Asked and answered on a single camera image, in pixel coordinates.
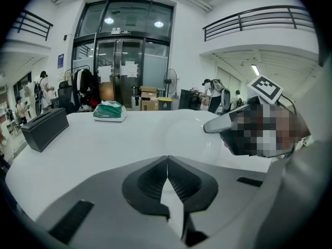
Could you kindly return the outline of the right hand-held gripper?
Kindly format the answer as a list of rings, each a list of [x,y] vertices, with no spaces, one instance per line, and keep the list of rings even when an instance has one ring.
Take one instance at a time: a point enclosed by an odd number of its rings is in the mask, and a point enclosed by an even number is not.
[[[205,133],[220,133],[234,155],[271,158],[294,151],[310,131],[295,105],[279,101],[283,88],[260,75],[248,84],[246,105],[203,125]]]

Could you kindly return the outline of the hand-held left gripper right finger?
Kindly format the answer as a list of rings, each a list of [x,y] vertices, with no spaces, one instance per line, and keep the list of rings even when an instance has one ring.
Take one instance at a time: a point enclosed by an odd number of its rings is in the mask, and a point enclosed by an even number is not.
[[[168,156],[168,179],[183,204],[181,240],[192,247],[229,225],[257,194],[266,175]]]

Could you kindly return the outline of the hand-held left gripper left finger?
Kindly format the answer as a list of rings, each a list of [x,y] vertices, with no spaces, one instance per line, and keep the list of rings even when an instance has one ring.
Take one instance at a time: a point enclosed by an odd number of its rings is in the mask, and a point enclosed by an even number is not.
[[[37,223],[69,248],[181,248],[160,201],[167,157],[97,173],[57,198]]]

